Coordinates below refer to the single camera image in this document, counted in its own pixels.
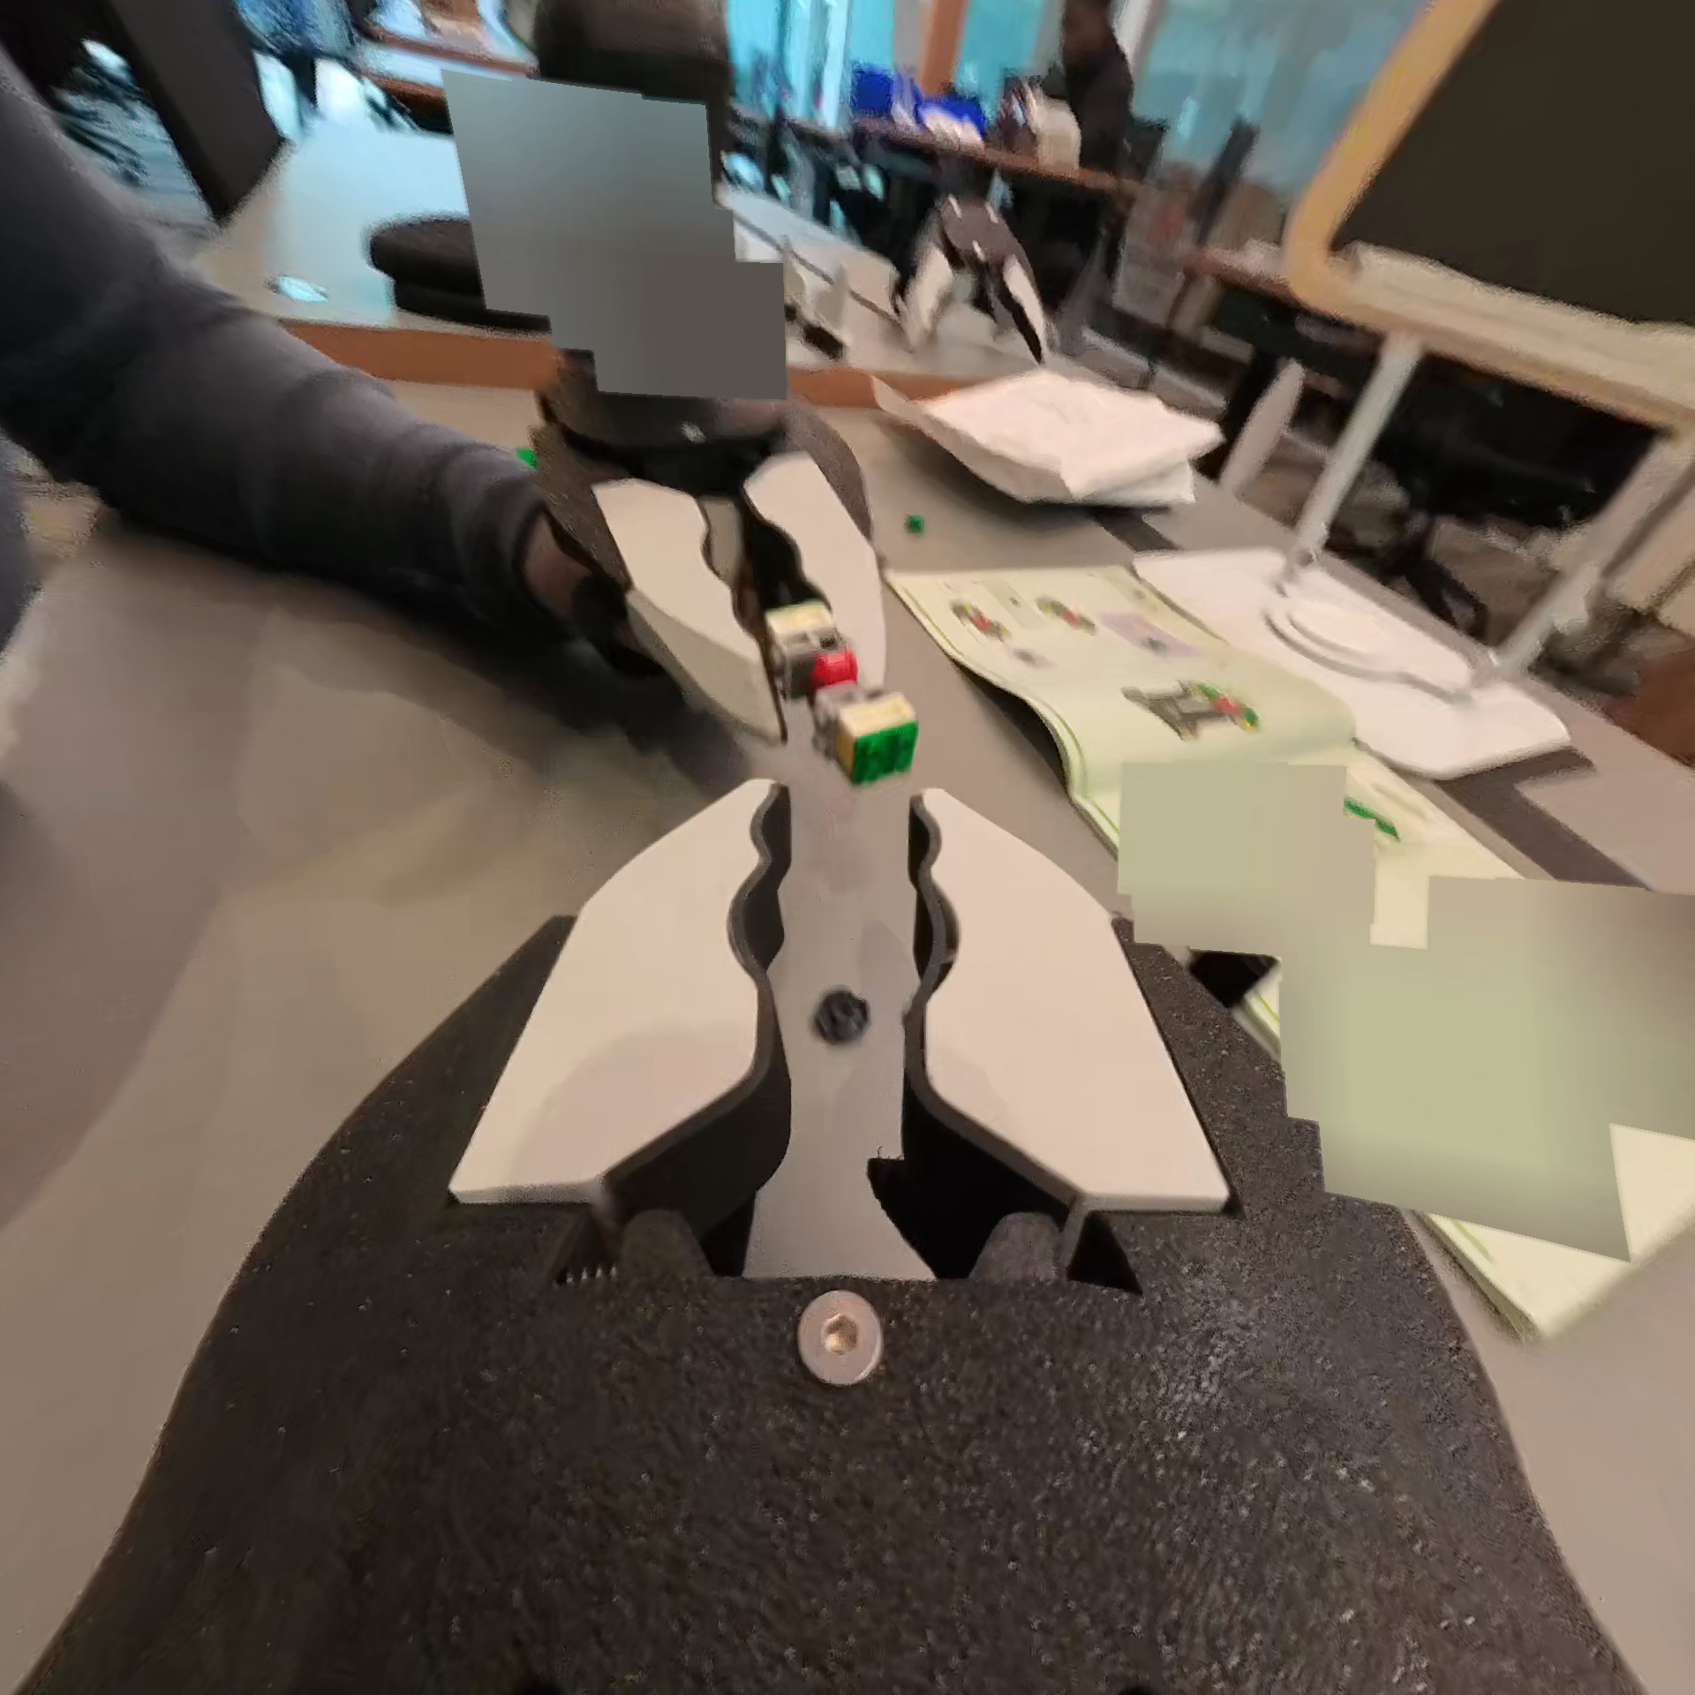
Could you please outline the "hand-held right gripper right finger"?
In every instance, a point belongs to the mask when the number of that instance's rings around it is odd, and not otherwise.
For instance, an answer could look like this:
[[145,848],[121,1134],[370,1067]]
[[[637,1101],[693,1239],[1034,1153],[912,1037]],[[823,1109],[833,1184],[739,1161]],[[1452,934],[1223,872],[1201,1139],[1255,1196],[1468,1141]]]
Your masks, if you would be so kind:
[[918,983],[903,1012],[903,1241],[965,1280],[996,1228],[1047,1224],[1105,1268],[1105,1222],[1220,1217],[1231,1180],[1116,921],[1026,841],[910,804]]

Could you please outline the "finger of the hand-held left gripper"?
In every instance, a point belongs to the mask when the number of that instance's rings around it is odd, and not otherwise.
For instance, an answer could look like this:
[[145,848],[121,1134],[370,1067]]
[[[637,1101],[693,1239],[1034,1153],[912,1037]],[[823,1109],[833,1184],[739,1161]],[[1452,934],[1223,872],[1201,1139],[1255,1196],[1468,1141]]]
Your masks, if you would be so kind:
[[598,483],[595,499],[622,561],[627,621],[648,657],[697,706],[757,738],[783,738],[763,649],[708,561],[697,501],[633,479]]
[[794,550],[796,571],[833,614],[860,684],[883,688],[883,581],[874,544],[811,456],[773,456],[747,483],[753,513]]

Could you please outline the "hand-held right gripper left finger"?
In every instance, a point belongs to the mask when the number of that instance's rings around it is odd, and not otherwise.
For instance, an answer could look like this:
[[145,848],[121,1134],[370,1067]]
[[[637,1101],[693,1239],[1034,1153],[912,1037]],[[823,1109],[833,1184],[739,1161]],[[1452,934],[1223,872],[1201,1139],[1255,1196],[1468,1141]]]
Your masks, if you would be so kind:
[[583,1205],[614,1239],[683,1220],[715,1273],[791,1144],[771,965],[791,795],[751,779],[631,857],[557,962],[452,1177],[469,1205]]

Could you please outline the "multicoloured toy brick assembly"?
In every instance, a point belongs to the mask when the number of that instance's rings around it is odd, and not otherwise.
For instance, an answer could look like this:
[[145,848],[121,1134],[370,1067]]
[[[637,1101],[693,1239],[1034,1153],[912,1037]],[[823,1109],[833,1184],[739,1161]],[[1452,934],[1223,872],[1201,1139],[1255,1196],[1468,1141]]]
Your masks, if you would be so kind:
[[853,788],[912,772],[918,714],[903,694],[871,683],[869,665],[821,601],[764,616],[763,651],[780,709],[805,709],[811,745]]

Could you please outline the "grey desk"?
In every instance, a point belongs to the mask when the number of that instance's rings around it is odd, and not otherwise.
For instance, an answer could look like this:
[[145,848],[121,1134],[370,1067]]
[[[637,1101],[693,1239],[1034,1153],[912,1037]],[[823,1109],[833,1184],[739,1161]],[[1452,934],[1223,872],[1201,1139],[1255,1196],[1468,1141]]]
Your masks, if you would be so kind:
[[[1116,867],[1040,756],[892,608],[918,782],[1101,903]],[[332,588],[100,516],[4,659],[4,1692],[107,1553],[230,1281],[306,1163],[541,923],[692,805],[764,772],[714,723],[646,728],[581,670],[531,684]],[[866,1201],[875,1043],[912,983],[902,841],[866,848],[871,941],[791,931],[785,1040],[812,1057],[753,1266],[918,1271]],[[871,1053],[805,1031],[828,980]],[[1691,1238],[1553,1343],[1516,1343],[1421,1225],[1597,1621],[1691,1692]]]

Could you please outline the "person's left hand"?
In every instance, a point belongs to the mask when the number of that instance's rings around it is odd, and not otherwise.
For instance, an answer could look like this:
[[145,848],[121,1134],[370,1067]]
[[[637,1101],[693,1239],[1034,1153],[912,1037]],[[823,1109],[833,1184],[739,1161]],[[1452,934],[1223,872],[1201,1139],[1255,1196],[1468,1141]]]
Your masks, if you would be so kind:
[[533,525],[520,574],[529,595],[604,668],[636,683],[662,676],[630,624],[624,585],[567,546],[548,515]]

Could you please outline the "toy brick instruction booklet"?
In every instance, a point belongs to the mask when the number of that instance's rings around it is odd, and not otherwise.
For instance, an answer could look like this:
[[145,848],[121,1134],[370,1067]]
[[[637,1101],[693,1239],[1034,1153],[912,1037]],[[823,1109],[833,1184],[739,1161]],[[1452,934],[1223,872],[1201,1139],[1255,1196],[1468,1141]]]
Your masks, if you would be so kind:
[[[1424,943],[1435,876],[1519,877],[1385,765],[1355,750],[1349,710],[1336,697],[1201,632],[1125,567],[895,574],[888,585],[951,662],[1034,712],[1056,746],[1072,804],[1112,851],[1128,765],[1292,758],[1342,763],[1345,813],[1374,831],[1374,943]],[[1519,1336],[1560,1335],[1639,1266],[1691,1235],[1691,1139],[1619,1129],[1614,1157],[1623,1262],[1424,1217]]]

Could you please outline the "white plastic bag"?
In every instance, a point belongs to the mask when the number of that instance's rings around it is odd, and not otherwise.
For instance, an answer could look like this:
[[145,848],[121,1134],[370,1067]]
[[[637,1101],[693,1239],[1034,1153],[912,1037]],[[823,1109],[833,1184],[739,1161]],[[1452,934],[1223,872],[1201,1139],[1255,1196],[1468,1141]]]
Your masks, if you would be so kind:
[[929,399],[874,381],[879,412],[1023,505],[1167,509],[1220,444],[1206,417],[1156,395],[1036,368]]

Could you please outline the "black round cushion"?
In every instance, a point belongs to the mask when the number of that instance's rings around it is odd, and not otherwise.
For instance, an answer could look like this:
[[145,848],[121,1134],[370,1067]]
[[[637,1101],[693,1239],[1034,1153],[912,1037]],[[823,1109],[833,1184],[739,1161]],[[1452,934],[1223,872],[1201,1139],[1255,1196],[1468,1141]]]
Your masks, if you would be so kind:
[[466,219],[401,219],[372,226],[366,259],[387,278],[398,311],[446,325],[548,334],[542,315],[500,311],[483,300]]

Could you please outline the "background black white gripper device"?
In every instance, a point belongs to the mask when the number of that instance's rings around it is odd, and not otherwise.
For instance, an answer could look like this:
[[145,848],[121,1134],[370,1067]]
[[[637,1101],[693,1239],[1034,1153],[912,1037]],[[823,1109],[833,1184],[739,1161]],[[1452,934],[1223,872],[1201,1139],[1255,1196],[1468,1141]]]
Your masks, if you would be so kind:
[[905,345],[931,344],[945,306],[979,294],[994,325],[1013,330],[1031,360],[1045,363],[1047,311],[1011,224],[985,197],[939,194],[895,269],[892,309]]

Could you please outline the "blue storage boxes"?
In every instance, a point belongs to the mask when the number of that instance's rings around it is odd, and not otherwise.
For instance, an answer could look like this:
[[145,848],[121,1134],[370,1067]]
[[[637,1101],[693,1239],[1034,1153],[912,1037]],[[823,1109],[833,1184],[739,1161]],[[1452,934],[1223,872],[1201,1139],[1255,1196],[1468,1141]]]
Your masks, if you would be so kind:
[[851,124],[882,121],[903,131],[985,138],[988,117],[972,95],[926,95],[910,73],[856,61],[848,78]]

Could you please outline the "black panel with wooden frame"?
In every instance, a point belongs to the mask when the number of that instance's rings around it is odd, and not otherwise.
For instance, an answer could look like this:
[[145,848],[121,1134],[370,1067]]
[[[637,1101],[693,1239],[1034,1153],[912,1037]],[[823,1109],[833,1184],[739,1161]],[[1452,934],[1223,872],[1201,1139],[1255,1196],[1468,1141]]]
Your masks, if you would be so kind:
[[1693,4],[1429,4],[1280,266],[1308,309],[1688,433]]

